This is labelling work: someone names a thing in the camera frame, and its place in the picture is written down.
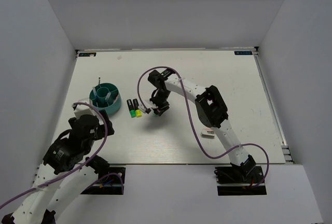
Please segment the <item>teal round divided organizer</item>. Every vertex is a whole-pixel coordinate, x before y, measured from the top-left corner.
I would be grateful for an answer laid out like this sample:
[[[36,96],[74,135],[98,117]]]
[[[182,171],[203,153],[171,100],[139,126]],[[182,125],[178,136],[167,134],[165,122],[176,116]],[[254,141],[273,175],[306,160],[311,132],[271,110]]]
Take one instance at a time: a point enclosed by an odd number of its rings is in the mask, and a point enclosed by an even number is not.
[[[111,116],[121,108],[119,89],[112,83],[101,83],[93,87],[89,94],[90,104],[99,110],[105,110]]]

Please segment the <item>green black highlighter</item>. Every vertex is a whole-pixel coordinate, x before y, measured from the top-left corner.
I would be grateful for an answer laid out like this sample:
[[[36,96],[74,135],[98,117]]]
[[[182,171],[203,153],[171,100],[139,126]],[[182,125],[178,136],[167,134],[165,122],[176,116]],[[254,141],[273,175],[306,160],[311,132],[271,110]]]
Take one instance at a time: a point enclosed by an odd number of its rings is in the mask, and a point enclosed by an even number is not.
[[[134,105],[133,105],[133,102],[131,99],[127,100],[127,106],[128,106],[128,110],[129,110],[131,118],[136,117],[135,108],[134,108]]]

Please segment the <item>yellow black highlighter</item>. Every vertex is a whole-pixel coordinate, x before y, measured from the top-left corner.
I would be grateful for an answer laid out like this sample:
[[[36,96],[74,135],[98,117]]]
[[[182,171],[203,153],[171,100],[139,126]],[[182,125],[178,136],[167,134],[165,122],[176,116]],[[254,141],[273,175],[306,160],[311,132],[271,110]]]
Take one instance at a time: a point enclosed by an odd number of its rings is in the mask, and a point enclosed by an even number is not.
[[[133,106],[134,106],[136,117],[141,117],[142,116],[142,112],[141,112],[141,110],[139,108],[139,102],[138,102],[137,99],[133,99]]]

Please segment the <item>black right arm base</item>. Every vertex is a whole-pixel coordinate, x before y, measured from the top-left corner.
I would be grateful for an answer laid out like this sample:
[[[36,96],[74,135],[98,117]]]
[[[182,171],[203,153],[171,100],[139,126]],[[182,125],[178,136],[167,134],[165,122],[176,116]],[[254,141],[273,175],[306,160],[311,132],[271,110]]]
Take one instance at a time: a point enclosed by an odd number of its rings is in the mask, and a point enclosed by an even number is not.
[[[216,177],[218,196],[267,195],[264,181],[259,186],[255,187],[264,177],[261,166],[256,166],[254,170],[249,173],[248,177],[244,177],[231,166],[215,167],[214,174]]]

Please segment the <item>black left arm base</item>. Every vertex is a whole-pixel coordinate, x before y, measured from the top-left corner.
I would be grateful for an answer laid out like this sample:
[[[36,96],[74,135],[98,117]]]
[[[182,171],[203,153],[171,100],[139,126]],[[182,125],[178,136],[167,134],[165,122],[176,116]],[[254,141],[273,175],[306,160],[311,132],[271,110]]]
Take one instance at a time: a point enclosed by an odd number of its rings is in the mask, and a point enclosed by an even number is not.
[[[126,167],[112,166],[100,156],[95,156],[86,167],[93,169],[97,179],[81,194],[84,195],[123,195]]]

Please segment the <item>green clear pen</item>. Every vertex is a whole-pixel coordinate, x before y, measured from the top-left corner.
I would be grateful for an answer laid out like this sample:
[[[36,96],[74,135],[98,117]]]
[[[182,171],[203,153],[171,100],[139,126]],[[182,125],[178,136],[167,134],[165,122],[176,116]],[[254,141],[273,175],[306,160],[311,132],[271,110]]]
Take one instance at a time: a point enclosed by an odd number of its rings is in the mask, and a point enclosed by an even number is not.
[[[98,98],[96,87],[92,88],[92,92],[93,92],[94,100],[97,102],[99,98]]]

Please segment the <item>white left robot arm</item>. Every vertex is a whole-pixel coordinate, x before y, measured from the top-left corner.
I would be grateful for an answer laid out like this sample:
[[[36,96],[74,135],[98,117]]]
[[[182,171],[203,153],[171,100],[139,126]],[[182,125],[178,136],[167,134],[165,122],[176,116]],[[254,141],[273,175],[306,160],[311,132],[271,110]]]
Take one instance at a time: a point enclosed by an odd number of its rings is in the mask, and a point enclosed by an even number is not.
[[[24,197],[20,206],[5,215],[2,223],[55,223],[84,190],[109,178],[109,163],[95,152],[95,141],[106,143],[115,133],[105,110],[76,113],[43,157],[31,189],[1,205],[4,208]]]

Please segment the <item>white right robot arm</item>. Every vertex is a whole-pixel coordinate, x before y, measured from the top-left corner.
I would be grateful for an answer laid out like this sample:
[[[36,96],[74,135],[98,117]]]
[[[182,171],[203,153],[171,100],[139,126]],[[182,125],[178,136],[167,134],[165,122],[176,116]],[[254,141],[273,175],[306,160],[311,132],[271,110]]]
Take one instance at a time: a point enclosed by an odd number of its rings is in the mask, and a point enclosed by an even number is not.
[[[236,136],[229,121],[228,108],[217,87],[202,87],[179,78],[170,68],[161,73],[153,70],[148,75],[148,81],[156,88],[149,99],[149,108],[154,114],[161,116],[170,108],[168,97],[172,92],[193,102],[200,122],[210,128],[223,147],[229,151],[228,156],[235,178],[245,182],[253,176],[256,162]]]

